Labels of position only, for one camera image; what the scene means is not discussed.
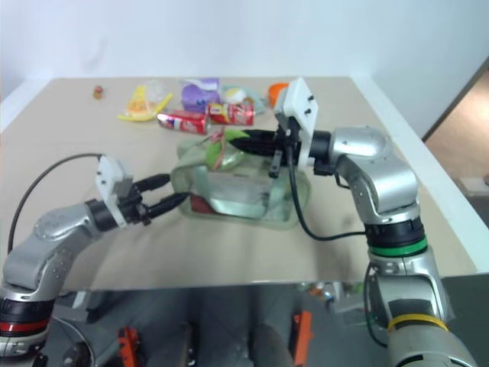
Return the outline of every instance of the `table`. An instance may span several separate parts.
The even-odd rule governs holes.
[[[0,232],[2,264],[8,227],[15,207],[32,180],[48,165],[70,154],[87,151],[110,154],[124,161],[134,178],[170,172],[176,146],[195,138],[159,127],[155,122],[124,122],[123,110],[142,78],[58,79],[24,109],[2,136],[0,168]],[[265,95],[270,84],[289,79],[224,78]],[[180,84],[162,79],[176,97]],[[379,118],[348,77],[306,78],[319,104],[317,128],[371,125],[383,129]],[[92,97],[95,85],[104,97]],[[257,117],[255,128],[273,130],[271,111]],[[36,219],[49,209],[99,197],[95,188],[96,160],[73,161],[56,169],[27,202],[16,232],[24,239]],[[351,194],[337,188],[331,177],[308,171],[312,196],[306,221],[322,235],[363,229]],[[147,196],[149,203],[171,193],[166,187]],[[423,186],[419,189],[422,218],[442,275],[471,274],[475,266],[464,246]],[[189,219],[178,210],[151,226],[112,231],[85,250],[66,281],[68,289],[148,289],[258,282],[361,280],[368,262],[362,236],[315,242],[299,226],[273,230],[217,220]]]

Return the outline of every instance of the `red soda can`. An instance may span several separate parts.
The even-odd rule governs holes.
[[[164,111],[156,115],[160,126],[181,132],[193,132],[195,134],[207,134],[209,123],[205,113],[189,111]]]
[[[207,116],[212,122],[220,125],[253,125],[253,105],[229,105],[225,103],[209,103]]]

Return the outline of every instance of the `purple package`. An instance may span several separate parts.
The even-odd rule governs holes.
[[[186,111],[206,112],[209,103],[219,103],[219,79],[186,79],[182,88],[182,106]]]

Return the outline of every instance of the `green ring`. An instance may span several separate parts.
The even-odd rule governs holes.
[[[381,248],[381,247],[370,247],[370,251],[379,256],[406,256],[411,255],[414,252],[423,250],[428,246],[428,241],[424,237],[421,241],[413,243],[412,245],[403,247],[391,247],[391,248]]]

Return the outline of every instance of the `white wall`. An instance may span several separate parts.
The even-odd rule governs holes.
[[[4,94],[49,76],[373,74],[422,135],[489,54],[487,0],[2,0]]]

